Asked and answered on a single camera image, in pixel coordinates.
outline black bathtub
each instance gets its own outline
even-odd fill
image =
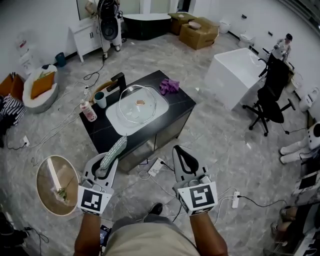
[[[125,14],[124,22],[129,37],[149,40],[164,35],[170,29],[171,17],[167,13]]]

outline white cabinet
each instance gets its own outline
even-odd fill
[[[70,27],[81,62],[84,62],[83,55],[101,48],[100,35],[94,20],[85,18],[75,26]]]

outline black marble countertop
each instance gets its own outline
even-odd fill
[[[150,86],[160,93],[159,85],[163,79],[167,78],[168,77],[164,73],[158,70],[129,84],[128,86]],[[117,140],[122,137],[116,132],[106,116],[106,109],[112,104],[118,102],[119,96],[120,94],[118,90],[108,95],[106,97],[106,108],[104,109],[100,108],[98,104],[92,105],[92,108],[97,115],[97,119],[93,122],[89,122],[85,115],[82,112],[80,113],[84,127],[99,154],[109,151]],[[181,88],[178,93],[167,93],[163,97],[169,103],[168,111],[134,134],[129,135],[127,137],[127,146],[125,150],[118,156],[119,160],[133,152],[136,148],[152,138],[152,136],[171,125],[196,105],[194,100],[191,99]]]

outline hand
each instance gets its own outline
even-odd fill
[[[96,12],[93,12],[93,13],[90,15],[90,19],[94,19],[96,16],[97,16],[97,13],[96,13]]]

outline power strip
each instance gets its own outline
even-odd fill
[[[233,209],[235,209],[235,208],[238,208],[238,204],[239,204],[239,197],[238,196],[240,196],[240,192],[238,192],[238,191],[234,192],[233,196],[234,197],[233,197],[233,200],[232,200],[231,207]]]
[[[30,141],[28,140],[28,137],[27,137],[27,136],[24,136],[24,137],[23,137],[23,141],[24,141],[24,143],[26,143],[25,145],[26,145],[27,147],[30,146]]]
[[[149,173],[152,177],[155,177],[155,176],[159,173],[160,169],[161,169],[162,166],[163,166],[161,162],[163,162],[163,160],[162,160],[161,158],[158,158],[158,159],[155,161],[155,163],[152,165],[152,167],[150,168],[150,170],[148,171],[148,173]]]

